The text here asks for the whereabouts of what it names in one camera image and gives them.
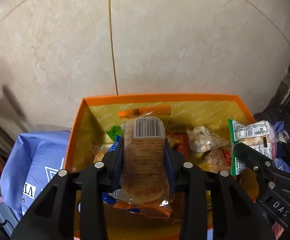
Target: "cookie packet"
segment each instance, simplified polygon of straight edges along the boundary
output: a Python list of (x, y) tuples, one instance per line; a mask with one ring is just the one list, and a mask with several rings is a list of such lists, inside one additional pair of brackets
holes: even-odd
[[(242, 142), (267, 158), (274, 160), (276, 157), (275, 131), (272, 125), (265, 120), (244, 126), (243, 124), (228, 119), (229, 133), (232, 148)], [(235, 157), (232, 151), (231, 175), (238, 175), (246, 169), (244, 162)]]

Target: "orange box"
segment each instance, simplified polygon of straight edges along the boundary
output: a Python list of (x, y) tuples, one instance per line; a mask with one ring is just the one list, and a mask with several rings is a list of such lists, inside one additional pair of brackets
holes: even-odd
[[(113, 125), (120, 125), (118, 112), (157, 105), (170, 105), (172, 108), (167, 131), (184, 132), (186, 127), (205, 125), (229, 140), (228, 118), (244, 125), (255, 122), (243, 101), (235, 95), (151, 94), (83, 98), (73, 126), (64, 167), (70, 172), (77, 172), (84, 170), (92, 162), (94, 156), (91, 154), (91, 146), (94, 143), (100, 145), (111, 142), (106, 131)], [(243, 189), (255, 199), (258, 185), (254, 173), (247, 169), (242, 177)], [(77, 193), (77, 205), (79, 201), (80, 192)], [(181, 221), (175, 217), (168, 221), (149, 220), (142, 215), (117, 210), (107, 204), (104, 204), (104, 210), (110, 240), (178, 239)], [(211, 228), (211, 212), (208, 212), (207, 219)], [(79, 235), (79, 213), (76, 209), (75, 237)]]

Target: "marble wall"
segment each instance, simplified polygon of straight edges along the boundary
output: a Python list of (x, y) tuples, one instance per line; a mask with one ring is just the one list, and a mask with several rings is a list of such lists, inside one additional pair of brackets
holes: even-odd
[(82, 97), (117, 91), (237, 94), (255, 113), (289, 61), (289, 0), (0, 0), (0, 126), (70, 128)]

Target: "barcode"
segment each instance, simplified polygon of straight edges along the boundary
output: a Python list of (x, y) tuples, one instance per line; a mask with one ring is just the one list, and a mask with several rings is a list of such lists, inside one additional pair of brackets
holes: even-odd
[(134, 138), (164, 137), (163, 122), (157, 117), (136, 118)]
[(175, 199), (175, 193), (170, 189), (168, 192), (168, 201), (170, 203), (173, 203)]
[(113, 197), (113, 198), (118, 198), (120, 189), (115, 190), (113, 193), (108, 193), (109, 196)]

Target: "snack pile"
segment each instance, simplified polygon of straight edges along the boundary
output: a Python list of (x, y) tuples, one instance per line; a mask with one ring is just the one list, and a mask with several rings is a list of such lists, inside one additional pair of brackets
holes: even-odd
[[(244, 171), (245, 164), (232, 153), (233, 146), (239, 142), (268, 158), (275, 158), (275, 132), (267, 121), (244, 126), (229, 119), (229, 141), (207, 126), (187, 128), (180, 133), (166, 131), (171, 116), (170, 106), (128, 109), (117, 114), (121, 125), (112, 126), (106, 132), (113, 143), (93, 145), (91, 162), (101, 161), (108, 151), (116, 149), (123, 137), (120, 188), (113, 193), (103, 193), (103, 200), (114, 208), (148, 218), (168, 219), (172, 213), (175, 193), (169, 188), (164, 167), (166, 139), (185, 160), (198, 160), (199, 156), (199, 162), (195, 164), (208, 172), (227, 170), (235, 176)], [(211, 209), (210, 192), (206, 192), (206, 198), (208, 209)]]

